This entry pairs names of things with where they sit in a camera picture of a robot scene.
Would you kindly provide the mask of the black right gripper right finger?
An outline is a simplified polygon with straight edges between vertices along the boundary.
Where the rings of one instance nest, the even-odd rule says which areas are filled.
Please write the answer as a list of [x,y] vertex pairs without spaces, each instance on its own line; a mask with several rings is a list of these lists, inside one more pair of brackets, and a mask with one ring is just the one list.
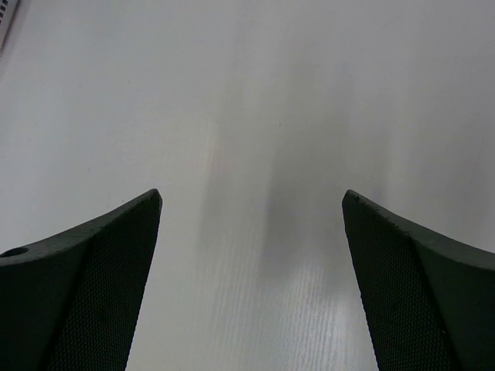
[[345,233],[381,370],[494,368],[494,255],[348,190]]

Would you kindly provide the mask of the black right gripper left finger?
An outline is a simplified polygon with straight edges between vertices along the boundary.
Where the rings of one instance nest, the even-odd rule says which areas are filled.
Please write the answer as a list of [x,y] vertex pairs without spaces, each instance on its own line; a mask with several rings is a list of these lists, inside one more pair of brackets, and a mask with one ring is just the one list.
[[3,370],[123,370],[159,232],[149,190],[1,255]]

